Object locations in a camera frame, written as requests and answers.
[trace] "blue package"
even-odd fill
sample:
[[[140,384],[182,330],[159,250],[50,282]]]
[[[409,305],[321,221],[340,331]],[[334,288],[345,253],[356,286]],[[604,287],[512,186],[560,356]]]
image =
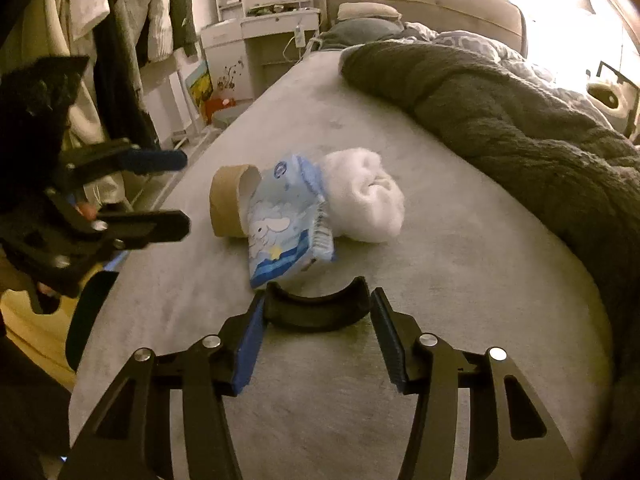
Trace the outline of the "blue package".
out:
[[[249,201],[249,276],[259,288],[334,256],[320,169],[299,155],[278,161]]]

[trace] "cartoon print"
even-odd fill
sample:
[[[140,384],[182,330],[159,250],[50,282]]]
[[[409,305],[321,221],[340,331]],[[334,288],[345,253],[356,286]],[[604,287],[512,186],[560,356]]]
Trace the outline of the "cartoon print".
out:
[[[236,87],[234,77],[236,75],[242,75],[242,71],[240,70],[241,68],[244,68],[244,61],[242,61],[242,59],[238,59],[238,62],[231,66],[225,66],[225,73],[218,78],[217,82],[219,92],[222,92],[226,88],[233,90]]]
[[[271,260],[277,260],[282,248],[277,243],[278,234],[291,224],[289,218],[265,218],[249,224],[249,255],[255,258],[260,251],[268,252]]]

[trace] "toilet paper roll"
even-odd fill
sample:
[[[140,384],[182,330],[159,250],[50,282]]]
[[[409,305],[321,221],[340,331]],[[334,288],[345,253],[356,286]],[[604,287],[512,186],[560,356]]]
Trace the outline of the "toilet paper roll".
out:
[[[260,171],[251,164],[222,166],[209,191],[209,213],[216,236],[247,238],[249,199],[260,184]]]

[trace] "gray blanket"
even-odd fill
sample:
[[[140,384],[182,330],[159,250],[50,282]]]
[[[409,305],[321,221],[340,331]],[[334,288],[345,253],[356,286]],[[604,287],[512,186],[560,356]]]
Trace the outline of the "gray blanket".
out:
[[[352,86],[395,103],[501,184],[591,273],[609,315],[617,375],[609,424],[585,478],[636,478],[640,157],[633,145],[546,89],[459,48],[369,43],[346,50],[341,70]]]

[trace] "gray bedsheet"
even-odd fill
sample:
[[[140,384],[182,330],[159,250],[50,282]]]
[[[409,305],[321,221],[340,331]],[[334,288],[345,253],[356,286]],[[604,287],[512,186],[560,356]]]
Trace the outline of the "gray bedsheet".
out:
[[[578,256],[612,325],[616,386],[589,479],[637,474],[640,453],[640,156],[588,110],[491,60],[436,44],[370,43],[342,74],[492,177]]]
[[[318,52],[293,67],[171,193],[164,208],[187,213],[191,234],[126,261],[82,357],[72,436],[136,348],[185,349],[249,305],[247,243],[216,238],[210,225],[209,186],[220,165],[268,168],[287,152],[318,160],[363,146],[382,154],[404,192],[402,232],[388,244],[339,239],[337,261],[292,291],[326,294],[361,274],[456,348],[502,346],[584,464],[610,389],[609,328],[591,277],[501,186],[397,107],[348,88],[339,55]],[[225,404],[247,479],[389,480],[398,477],[415,398],[390,384],[367,319],[325,335],[268,329],[252,382]],[[176,478],[186,480],[174,422]],[[459,430],[464,449],[464,417]],[[463,462],[457,455],[454,480],[464,478]]]

